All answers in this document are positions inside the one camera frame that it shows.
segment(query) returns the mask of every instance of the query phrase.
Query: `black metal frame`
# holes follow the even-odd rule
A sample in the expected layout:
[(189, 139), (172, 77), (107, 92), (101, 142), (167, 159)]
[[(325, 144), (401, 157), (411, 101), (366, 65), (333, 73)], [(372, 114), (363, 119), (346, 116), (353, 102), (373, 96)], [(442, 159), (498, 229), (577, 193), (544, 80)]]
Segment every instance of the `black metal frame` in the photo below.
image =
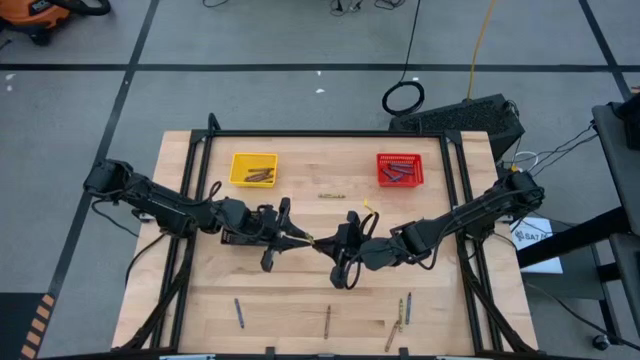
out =
[[(464, 155), (464, 148), (462, 144), (462, 138), (459, 131), (445, 131), (445, 132), (428, 132), (428, 133), (396, 133), (390, 131), (362, 131), (362, 130), (353, 130), (353, 131), (316, 131), (316, 130), (221, 130), (220, 126), (215, 119), (213, 114), (209, 115), (209, 128), (207, 130), (192, 130), (191, 137), (189, 140), (189, 148), (187, 151), (187, 159), (185, 163), (183, 179), (181, 184), (181, 194), (188, 195), (188, 189), (191, 183), (191, 177), (194, 171), (194, 165), (196, 162), (195, 154), (197, 151), (197, 147), (200, 143), (204, 142), (204, 149), (202, 153), (202, 158), (199, 166), (199, 173), (197, 178), (197, 187), (196, 187), (196, 200), (202, 200), (204, 194), (204, 187), (206, 183), (207, 170), (209, 165), (209, 159), (211, 155), (211, 149), (213, 140), (215, 137), (407, 137), (407, 138), (436, 138), (440, 142), (441, 155), (443, 159), (443, 169), (445, 173), (445, 181), (447, 183), (447, 190), (451, 208), (455, 208), (458, 205), (457, 192), (455, 188), (455, 182), (453, 177), (453, 170), (451, 167), (451, 158), (449, 156), (449, 141), (452, 141), (455, 145), (457, 160), (460, 168), (460, 176), (462, 180), (462, 190), (465, 197), (465, 202), (468, 202), (473, 199), (473, 194), (471, 192), (471, 182), (469, 179), (469, 173), (466, 164), (466, 158)], [(456, 243), (458, 246), (458, 256), (460, 258), (460, 264), (462, 265), (462, 261), (467, 261), (466, 254), (466, 234), (463, 232), (458, 232), (456, 234)], [(167, 262), (165, 265), (163, 280), (162, 280), (162, 288), (160, 292), (160, 299), (165, 304), (171, 300), (171, 298), (167, 298), (167, 294), (171, 294), (171, 289), (175, 290), (176, 285), (179, 285), (179, 290), (177, 291), (178, 298), (176, 301), (176, 311), (174, 316), (174, 321), (171, 328), (171, 338), (170, 344), (168, 347), (160, 347), (162, 330), (164, 325), (164, 313), (166, 312), (166, 307), (162, 307), (159, 305), (152, 313), (150, 318), (155, 316), (160, 316), (158, 319), (156, 326), (153, 329), (153, 334), (150, 342), (149, 349), (141, 349), (140, 347), (144, 343), (145, 339), (135, 339), (132, 340), (136, 345), (134, 347), (125, 347), (122, 349), (116, 349), (115, 352), (111, 353), (100, 353), (100, 354), (86, 354), (86, 355), (78, 355), (72, 357), (65, 357), (68, 359), (160, 359), (162, 356), (168, 355), (179, 355), (179, 342), (180, 342), (180, 334), (182, 331), (182, 323), (184, 320), (184, 310), (186, 306), (186, 297), (187, 291), (189, 287), (189, 277), (191, 274), (191, 265), (194, 255), (195, 249), (195, 241), (196, 236), (192, 236), (186, 239), (187, 244), (184, 250), (184, 260), (180, 267), (180, 271), (178, 271), (178, 275), (174, 277), (176, 258), (178, 256), (179, 250), (179, 242), (180, 239), (172, 238), (169, 246), (169, 250), (167, 253)], [(484, 251), (482, 246), (477, 241), (474, 242), (475, 251), (477, 251), (477, 255), (475, 256), (477, 262), (477, 273), (480, 279), (480, 283), (483, 287), (483, 290), (486, 294), (489, 295), (489, 299), (491, 302), (493, 301), (493, 296), (491, 294), (491, 285), (489, 283), (489, 274), (487, 271), (486, 259), (484, 255)], [(476, 297), (472, 292), (470, 286), (465, 282), (464, 283), (464, 291), (465, 291), (465, 300), (466, 306), (469, 316), (469, 326), (471, 332), (471, 338), (474, 348), (475, 355), (473, 357), (481, 357), (481, 358), (491, 358), (491, 359), (541, 359), (541, 356), (544, 359), (548, 360), (581, 360), (578, 358), (569, 358), (569, 357), (560, 357), (560, 356), (550, 356), (550, 355), (540, 355), (536, 353), (513, 353), (513, 352), (504, 352), (502, 348), (501, 342), (501, 334), (496, 326), (495, 322), (488, 317), (489, 319), (489, 328), (491, 332), (491, 342), (493, 349), (485, 350), (482, 344), (482, 332), (480, 329), (478, 312), (476, 308)], [(255, 360), (275, 360), (276, 357), (278, 359), (289, 359), (289, 360), (307, 360), (307, 359), (343, 359), (343, 360), (374, 360), (374, 359), (400, 359), (400, 360), (409, 360), (409, 359), (420, 359), (420, 360), (435, 360), (437, 356), (411, 356), (409, 355), (409, 349), (400, 348), (399, 355), (334, 355), (334, 354), (319, 354), (319, 355), (309, 355), (309, 354), (301, 354), (301, 355), (277, 355), (275, 353), (275, 348), (267, 347), (265, 349), (265, 354), (215, 354), (216, 359), (255, 359)]]
[[(389, 131), (366, 131), (366, 130), (352, 130), (352, 131), (332, 131), (332, 130), (221, 130), (219, 124), (215, 120), (215, 117), (210, 115), (209, 117), (209, 129), (207, 130), (192, 130), (191, 137), (189, 142), (189, 149), (187, 151), (187, 159), (184, 168), (184, 174), (181, 185), (181, 193), (183, 195), (187, 195), (192, 172), (194, 171), (193, 167), (195, 164), (195, 153), (200, 144), (204, 140), (204, 151), (202, 154), (202, 159), (200, 163), (200, 169), (198, 174), (198, 185), (196, 187), (196, 200), (201, 200), (202, 195), (204, 193), (204, 186), (206, 182), (206, 175), (208, 170), (209, 158), (211, 154), (211, 147), (213, 143), (213, 139), (215, 137), (422, 137), (422, 138), (436, 138), (440, 141), (440, 149), (443, 159), (443, 167), (445, 172), (445, 180), (447, 183), (449, 201), (452, 208), (458, 205), (458, 199), (456, 195), (455, 183), (453, 180), (453, 171), (451, 167), (451, 160), (449, 157), (448, 150), (448, 141), (453, 138), (456, 153), (458, 156), (459, 167), (462, 176), (462, 184), (463, 184), (463, 192), (465, 193), (465, 201), (472, 200), (473, 196), (471, 195), (470, 188), (470, 180), (468, 171), (466, 168), (466, 160), (464, 157), (464, 150), (462, 147), (460, 132), (423, 132), (419, 134), (414, 133), (406, 133), (406, 132), (389, 132)], [(462, 232), (456, 234), (456, 239), (459, 246), (463, 246), (465, 248), (465, 235)], [(171, 284), (171, 280), (173, 278), (173, 274), (175, 271), (175, 260), (178, 255), (178, 242), (179, 239), (171, 239), (171, 244), (169, 246), (168, 254), (167, 254), (167, 263), (164, 270), (164, 277), (162, 280), (162, 289), (161, 289), (161, 297), (166, 294), (166, 290)], [(195, 236), (187, 239), (187, 247), (185, 249), (185, 258), (184, 261), (188, 261), (189, 263), (193, 257), (193, 248), (195, 247)], [(480, 279), (482, 281), (483, 287), (488, 291), (488, 294), (491, 295), (491, 285), (489, 284), (489, 274), (487, 272), (486, 267), (486, 259), (484, 256), (484, 252), (481, 247), (478, 247), (479, 252), (476, 256), (476, 261), (478, 262), (478, 273)], [(180, 343), (180, 333), (182, 330), (182, 322), (184, 319), (184, 310), (186, 305), (186, 296), (188, 289), (188, 278), (185, 284), (180, 289), (178, 294), (178, 301), (176, 303), (176, 311), (174, 316), (174, 321), (172, 324), (171, 331), (171, 339), (169, 343), (169, 348), (178, 349)], [(480, 322), (478, 318), (478, 311), (476, 308), (476, 301), (471, 289), (465, 284), (465, 300), (466, 306), (469, 316), (469, 325), (471, 328), (471, 337), (473, 342), (473, 348), (475, 353), (484, 350), (482, 345), (482, 333), (480, 328)], [(500, 333), (495, 326), (493, 321), (489, 323), (491, 329), (491, 338), (492, 345), (494, 350), (502, 351), (501, 337)], [(162, 337), (162, 327), (163, 321), (161, 320), (153, 332), (153, 337), (151, 341), (151, 347), (156, 348), (160, 345), (160, 339)], [(240, 357), (246, 357), (249, 354), (239, 354)], [(411, 359), (418, 358), (433, 358), (433, 357), (410, 357)]]
[[(572, 228), (556, 233), (536, 244), (517, 251), (520, 268), (524, 268), (539, 262), (553, 259), (585, 246), (592, 246), (596, 271), (602, 285), (604, 299), (598, 300), (605, 329), (618, 337), (622, 336), (620, 327), (614, 316), (615, 307), (611, 303), (609, 290), (605, 284), (609, 281), (620, 279), (620, 270), (616, 262), (601, 265), (593, 245), (608, 239), (616, 233), (631, 231), (629, 219), (622, 206), (602, 213), (590, 220), (578, 224)], [(611, 344), (620, 345), (616, 339), (610, 339)]]

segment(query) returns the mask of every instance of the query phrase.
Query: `black cable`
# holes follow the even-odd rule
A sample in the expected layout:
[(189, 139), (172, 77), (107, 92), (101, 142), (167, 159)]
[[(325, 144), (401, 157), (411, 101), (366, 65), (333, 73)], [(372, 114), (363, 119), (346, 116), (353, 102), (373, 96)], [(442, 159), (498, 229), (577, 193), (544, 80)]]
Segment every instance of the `black cable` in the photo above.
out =
[(202, 0), (202, 5), (204, 5), (204, 7), (206, 7), (206, 8), (212, 9), (212, 8), (218, 7), (220, 5), (224, 5), (224, 4), (228, 3), (228, 2), (229, 2), (229, 0), (222, 0), (217, 4), (207, 4), (207, 0)]
[(522, 220), (522, 223), (527, 225), (527, 226), (529, 226), (529, 227), (532, 227), (532, 228), (534, 228), (534, 229), (536, 229), (536, 230), (538, 230), (540, 232), (543, 232), (545, 234), (554, 234), (553, 231), (544, 231), (544, 230), (540, 229), (539, 227), (537, 227), (537, 226), (535, 226), (533, 224), (529, 224), (528, 222), (524, 221), (524, 219)]
[(108, 201), (109, 201), (109, 200), (102, 200), (102, 199), (98, 199), (98, 200), (96, 200), (96, 201), (94, 201), (94, 202), (92, 202), (92, 203), (91, 203), (91, 209), (92, 209), (96, 214), (98, 214), (98, 215), (100, 215), (100, 216), (104, 217), (105, 219), (109, 220), (109, 221), (110, 221), (113, 225), (115, 225), (116, 227), (118, 227), (118, 228), (120, 228), (120, 229), (122, 229), (122, 230), (124, 230), (124, 231), (128, 232), (129, 234), (131, 234), (132, 236), (134, 236), (134, 237), (136, 237), (136, 238), (137, 238), (137, 237), (139, 237), (139, 235), (138, 235), (138, 234), (136, 234), (135, 232), (133, 232), (133, 231), (129, 230), (129, 229), (128, 229), (127, 227), (125, 227), (124, 225), (120, 225), (120, 224), (119, 224), (117, 221), (115, 221), (111, 216), (109, 216), (109, 215), (107, 215), (107, 214), (103, 213), (102, 211), (100, 211), (100, 210), (98, 210), (98, 209), (96, 208), (96, 205), (97, 205), (97, 204), (100, 204), (100, 203), (103, 203), (103, 202), (108, 202)]
[[(347, 261), (347, 263), (345, 264), (345, 268), (344, 268), (344, 288), (347, 290), (351, 290), (353, 289), (356, 284), (358, 283), (358, 280), (360, 279), (360, 268), (362, 265), (361, 261), (358, 261), (358, 259), (362, 258), (362, 255), (366, 255), (366, 254), (371, 254), (371, 253), (375, 253), (375, 252), (385, 252), (385, 251), (389, 251), (389, 249), (371, 249), (371, 250), (367, 250), (367, 251), (358, 251), (358, 253), (356, 253), (356, 255), (354, 255), (351, 259), (349, 259), (349, 261)], [(353, 264), (358, 261), (358, 265), (356, 268), (356, 277), (355, 279), (353, 279), (353, 282), (351, 283), (351, 285), (349, 285), (349, 271), (351, 271), (351, 266), (353, 266)]]
[(511, 163), (515, 164), (516, 162), (516, 154), (518, 153), (518, 149), (520, 149), (520, 143), (522, 142), (522, 135), (518, 138), (518, 143), (516, 144), (516, 150), (513, 152), (513, 157), (511, 158)]
[[(413, 36), (415, 35), (415, 32), (416, 32), (416, 24), (418, 23), (418, 13), (420, 12), (421, 2), (422, 0), (418, 0), (418, 5), (416, 6), (416, 13), (413, 17), (413, 28), (411, 29), (411, 39), (409, 40), (409, 49), (407, 49), (407, 58), (404, 61), (404, 70), (402, 71), (402, 76), (400, 77), (400, 81), (398, 81), (397, 84), (395, 84), (389, 90), (387, 90), (387, 92), (385, 92), (384, 96), (382, 97), (382, 108), (384, 109), (384, 111), (394, 116), (403, 116), (403, 115), (414, 113), (418, 109), (420, 109), (420, 107), (422, 106), (422, 103), (424, 103), (424, 87), (417, 81), (403, 81), (405, 75), (407, 74), (407, 67), (409, 66), (409, 57), (411, 56), (411, 48), (413, 47)], [(418, 93), (419, 93), (418, 101), (416, 101), (415, 104), (403, 110), (393, 110), (389, 108), (388, 101), (391, 93), (393, 93), (397, 89), (404, 86), (412, 86), (418, 89)]]
[(613, 339), (613, 340), (615, 340), (615, 341), (617, 341), (617, 342), (619, 342), (619, 343), (621, 343), (621, 344), (627, 345), (628, 347), (630, 347), (630, 348), (632, 348), (632, 349), (634, 349), (634, 350), (640, 351), (640, 346), (638, 346), (638, 345), (636, 345), (636, 344), (634, 344), (634, 343), (632, 343), (632, 342), (630, 342), (630, 341), (628, 341), (628, 340), (625, 340), (625, 339), (623, 339), (623, 338), (621, 338), (621, 337), (619, 337), (619, 336), (616, 336), (615, 334), (610, 333), (609, 331), (607, 331), (607, 330), (605, 330), (605, 329), (601, 328), (600, 326), (598, 326), (598, 325), (596, 325), (596, 324), (592, 323), (591, 321), (589, 321), (589, 320), (587, 320), (587, 319), (583, 318), (583, 317), (582, 317), (582, 316), (580, 316), (580, 315), (579, 315), (575, 310), (571, 309), (571, 308), (569, 307), (569, 305), (565, 304), (562, 300), (558, 299), (557, 297), (555, 297), (555, 296), (553, 296), (553, 295), (549, 294), (546, 290), (544, 290), (544, 289), (542, 289), (542, 288), (539, 288), (539, 287), (537, 287), (537, 286), (535, 286), (535, 285), (533, 285), (533, 284), (530, 284), (530, 283), (528, 283), (528, 282), (526, 282), (526, 281), (525, 281), (525, 283), (524, 283), (524, 284), (525, 284), (526, 286), (528, 286), (528, 287), (530, 287), (530, 288), (534, 289), (534, 290), (539, 291), (539, 292), (540, 292), (540, 293), (542, 293), (543, 295), (545, 295), (545, 296), (547, 296), (547, 297), (549, 297), (549, 298), (551, 298), (551, 299), (555, 300), (555, 301), (556, 301), (558, 304), (560, 304), (560, 306), (562, 306), (562, 307), (563, 307), (563, 308), (564, 308), (564, 309), (565, 309), (569, 314), (573, 315), (573, 317), (575, 317), (576, 319), (580, 320), (580, 321), (581, 321), (581, 322), (583, 322), (584, 324), (586, 324), (586, 325), (590, 326), (591, 328), (593, 328), (593, 329), (595, 329), (595, 330), (597, 330), (597, 331), (601, 332), (602, 334), (607, 335), (609, 338), (611, 338), (611, 339)]
[[(497, 236), (499, 239), (503, 239), (505, 240), (507, 243), (509, 243), (509, 245), (513, 246), (514, 249), (516, 249), (516, 251), (518, 251), (518, 248), (516, 247), (516, 244), (513, 243), (513, 240), (509, 239), (508, 237), (498, 234), (496, 232), (492, 232), (491, 235), (495, 235)], [(484, 246), (484, 242), (487, 241), (489, 239), (489, 237), (487, 236), (486, 238), (480, 240), (480, 243), (477, 245), (476, 249), (473, 251), (473, 254), (471, 254), (467, 260), (471, 260), (473, 259), (477, 254), (478, 254), (478, 248)]]
[(529, 171), (533, 170), (534, 168), (536, 168), (537, 166), (539, 166), (540, 164), (542, 164), (543, 162), (545, 162), (549, 157), (551, 157), (553, 154), (558, 153), (558, 152), (563, 152), (566, 151), (568, 149), (565, 150), (560, 150), (561, 148), (569, 145), (570, 143), (572, 143), (573, 141), (577, 140), (580, 136), (584, 135), (586, 132), (588, 132), (589, 130), (591, 130), (593, 128), (593, 124), (589, 124), (589, 127), (587, 127), (585, 130), (581, 131), (580, 133), (578, 133), (578, 135), (576, 135), (575, 137), (573, 137), (571, 140), (568, 140), (567, 142), (565, 142), (564, 144), (558, 146), (557, 148), (555, 148), (555, 150), (553, 150), (549, 155), (547, 155), (544, 159), (540, 160), (540, 162), (538, 162), (535, 166), (531, 167), (531, 169), (529, 169)]
[(165, 237), (165, 235), (166, 234), (162, 234), (162, 235), (158, 236), (157, 239), (153, 240), (151, 243), (149, 243), (149, 245), (147, 245), (144, 248), (142, 248), (142, 250), (140, 250), (140, 252), (138, 252), (136, 254), (136, 256), (133, 257), (133, 259), (129, 263), (129, 266), (127, 266), (127, 272), (126, 272), (125, 277), (124, 277), (124, 286), (127, 286), (127, 283), (129, 282), (129, 274), (131, 273), (131, 269), (133, 268), (133, 264), (135, 264), (136, 260), (138, 260), (138, 258), (142, 254), (144, 254), (147, 250), (151, 249), (155, 244), (159, 243), (160, 240), (162, 240), (162, 238)]
[(11, 39), (7, 39), (7, 40), (5, 40), (5, 41), (2, 43), (2, 45), (0, 45), (0, 51), (2, 51), (2, 49), (4, 49), (4, 48), (5, 48), (5, 46), (7, 46), (7, 45), (11, 44), (11, 42), (12, 42), (12, 41), (13, 41), (13, 40), (11, 40)]
[(518, 220), (518, 223), (516, 224), (516, 226), (514, 226), (514, 227), (513, 227), (513, 229), (511, 230), (511, 233), (512, 233), (512, 234), (513, 234), (513, 231), (514, 231), (515, 229), (517, 229), (517, 228), (518, 228), (518, 226), (520, 226), (520, 224), (522, 224), (522, 221), (524, 221), (524, 218), (521, 218), (520, 220)]
[(586, 144), (586, 143), (588, 143), (589, 141), (591, 141), (591, 140), (593, 140), (593, 139), (595, 139), (595, 138), (597, 138), (597, 137), (598, 137), (598, 135), (596, 134), (596, 135), (593, 135), (593, 136), (591, 136), (591, 137), (588, 137), (588, 138), (586, 138), (586, 139), (584, 139), (584, 140), (582, 140), (582, 141), (578, 142), (577, 144), (573, 145), (573, 147), (571, 147), (570, 149), (567, 149), (567, 150), (566, 150), (566, 152), (565, 152), (564, 154), (562, 154), (562, 155), (558, 156), (558, 157), (557, 157), (557, 158), (555, 158), (552, 162), (550, 162), (549, 164), (547, 164), (547, 165), (543, 166), (543, 167), (542, 167), (542, 169), (538, 170), (538, 171), (537, 171), (535, 174), (533, 174), (532, 176), (533, 176), (533, 177), (538, 176), (538, 174), (540, 174), (544, 169), (546, 169), (546, 168), (548, 168), (549, 166), (551, 166), (551, 165), (555, 164), (555, 163), (556, 163), (556, 161), (558, 161), (558, 160), (562, 159), (563, 157), (565, 157), (567, 154), (569, 154), (571, 151), (573, 151), (573, 150), (574, 150), (575, 148), (577, 148), (578, 146), (580, 146), (580, 145), (582, 145), (582, 144)]
[(376, 0), (376, 2), (373, 3), (373, 6), (377, 7), (378, 9), (395, 10), (396, 8), (404, 5), (404, 3), (405, 0)]
[[(552, 156), (553, 154), (557, 154), (557, 153), (564, 153), (566, 151), (569, 151), (570, 149), (565, 149), (565, 150), (560, 150), (562, 147), (567, 146), (569, 143), (571, 143), (572, 141), (578, 139), (580, 136), (582, 136), (584, 133), (586, 133), (587, 131), (589, 131), (591, 128), (593, 127), (593, 124), (590, 124), (589, 127), (586, 130), (581, 131), (578, 135), (576, 135), (574, 138), (572, 138), (571, 140), (565, 142), (564, 144), (558, 146), (555, 150), (547, 150), (547, 151), (541, 151), (538, 154), (538, 156), (543, 155), (543, 154), (549, 154), (548, 156), (546, 156), (544, 159), (540, 160), (540, 162), (538, 162), (537, 165), (540, 165), (543, 161), (545, 161), (548, 157)], [(514, 160), (514, 161), (502, 161), (505, 164), (517, 164), (523, 161), (529, 161), (531, 159), (535, 159), (536, 156), (530, 156), (524, 159), (520, 159), (520, 160)]]
[(571, 225), (571, 224), (566, 223), (566, 222), (564, 222), (564, 221), (560, 221), (560, 220), (556, 220), (556, 219), (551, 219), (551, 218), (549, 218), (549, 217), (547, 217), (547, 216), (544, 216), (544, 215), (540, 214), (539, 212), (537, 212), (537, 211), (535, 211), (535, 210), (534, 210), (534, 211), (532, 211), (532, 213), (534, 213), (534, 214), (536, 214), (536, 215), (540, 216), (541, 218), (547, 219), (547, 220), (549, 220), (549, 221), (553, 221), (553, 222), (560, 223), (560, 224), (562, 224), (562, 225), (564, 225), (564, 226), (567, 226), (567, 227), (569, 227), (569, 228), (575, 227), (575, 225)]
[(206, 198), (204, 198), (203, 200), (194, 202), (194, 203), (189, 203), (189, 202), (185, 202), (185, 201), (181, 201), (179, 199), (173, 199), (173, 201), (175, 201), (176, 203), (182, 205), (182, 206), (200, 206), (200, 205), (204, 205), (208, 202), (211, 202), (211, 200), (213, 200), (213, 197), (216, 196), (216, 194), (218, 193), (218, 191), (220, 191), (220, 188), (222, 188), (222, 182), (221, 181), (216, 181), (214, 182), (211, 187), (209, 188), (209, 195), (207, 195)]

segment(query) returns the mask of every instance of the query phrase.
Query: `black machine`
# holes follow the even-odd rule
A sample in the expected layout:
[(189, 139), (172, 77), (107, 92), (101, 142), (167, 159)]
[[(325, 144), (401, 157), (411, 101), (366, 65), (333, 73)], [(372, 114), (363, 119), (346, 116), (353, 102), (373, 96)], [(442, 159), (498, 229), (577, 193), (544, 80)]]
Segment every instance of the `black machine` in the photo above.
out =
[[(156, 218), (161, 231), (176, 237), (188, 237), (198, 229), (215, 234), (223, 231), (221, 241), (228, 245), (266, 246), (262, 269), (270, 272), (273, 255), (287, 250), (311, 246), (335, 262), (330, 279), (338, 288), (351, 289), (360, 273), (360, 263), (370, 270), (403, 263), (419, 264), (430, 270), (435, 265), (442, 239), (458, 230), (475, 238), (491, 234), (495, 221), (510, 215), (514, 219), (540, 207), (544, 190), (529, 173), (511, 173), (497, 181), (481, 197), (461, 205), (433, 220), (418, 220), (391, 229), (388, 238), (371, 238), (379, 215), (368, 215), (362, 222), (355, 211), (347, 214), (334, 236), (314, 240), (296, 227), (289, 218), (291, 201), (283, 198), (278, 211), (272, 205), (249, 210), (244, 202), (224, 198), (213, 200), (221, 183), (216, 182), (207, 199), (195, 201), (158, 185), (133, 172), (126, 162), (105, 160), (97, 163), (84, 183), (89, 194), (102, 200), (125, 201), (137, 211)], [(367, 233), (367, 223), (372, 220)], [(430, 265), (423, 260), (432, 257)], [(356, 280), (347, 283), (349, 269), (358, 263)]]

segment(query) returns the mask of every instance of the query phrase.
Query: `gray carpet floor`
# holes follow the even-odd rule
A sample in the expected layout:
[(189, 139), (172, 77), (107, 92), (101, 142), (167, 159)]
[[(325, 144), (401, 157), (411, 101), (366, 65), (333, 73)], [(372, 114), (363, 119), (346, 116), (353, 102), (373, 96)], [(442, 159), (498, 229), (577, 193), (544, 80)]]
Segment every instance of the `gray carpet floor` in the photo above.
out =
[[(425, 87), (423, 109), (465, 96), (468, 72), (447, 66), (471, 62), (489, 2), (422, 1), (410, 62), (437, 66), (409, 71), (407, 78)], [(75, 16), (48, 47), (34, 46), (23, 34), (0, 33), (0, 44), (12, 40), (0, 50), (0, 292), (47, 291), (101, 141), (110, 145), (103, 148), (109, 157), (152, 174), (163, 132), (202, 128), (209, 112), (225, 129), (386, 129), (390, 116), (380, 99), (401, 72), (358, 64), (404, 62), (417, 1), (385, 11), (365, 0), (360, 12), (341, 17), (329, 13), (329, 0), (231, 0), (215, 9), (200, 0), (111, 3), (107, 16)], [(497, 67), (479, 69), (474, 97), (502, 93), (518, 104), (527, 131), (520, 150), (553, 149), (588, 126), (592, 106), (623, 99), (620, 83), (602, 70), (611, 59), (594, 36), (585, 4), (614, 61), (640, 64), (636, 0), (501, 0), (495, 8), (478, 64)], [(148, 36), (141, 37), (145, 28)], [(246, 64), (307, 66), (240, 66)], [(601, 68), (585, 70), (590, 66)], [(621, 78), (640, 85), (637, 66)], [(406, 107), (414, 96), (400, 91), (391, 102)], [(619, 206), (597, 140), (537, 179), (547, 191), (540, 212), (550, 218), (580, 222)], [(136, 226), (124, 207), (112, 213)], [(133, 239), (89, 212), (41, 356), (109, 349), (134, 247)], [(599, 250), (610, 258), (606, 243)], [(621, 286), (611, 287), (623, 332), (638, 342)], [(592, 330), (539, 294), (528, 298), (542, 349), (637, 356), (621, 347), (592, 349)], [(602, 323), (597, 302), (568, 301)]]

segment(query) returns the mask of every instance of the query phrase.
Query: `black table leg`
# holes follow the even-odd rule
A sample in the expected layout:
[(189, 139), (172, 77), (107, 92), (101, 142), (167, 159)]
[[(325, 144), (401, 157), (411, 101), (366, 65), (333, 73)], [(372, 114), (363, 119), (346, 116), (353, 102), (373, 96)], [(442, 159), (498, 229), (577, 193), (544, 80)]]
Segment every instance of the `black table leg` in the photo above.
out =
[(536, 244), (518, 250), (520, 268), (553, 259), (560, 255), (597, 243), (613, 233), (630, 231), (627, 214), (622, 207), (607, 211), (571, 229), (557, 233)]

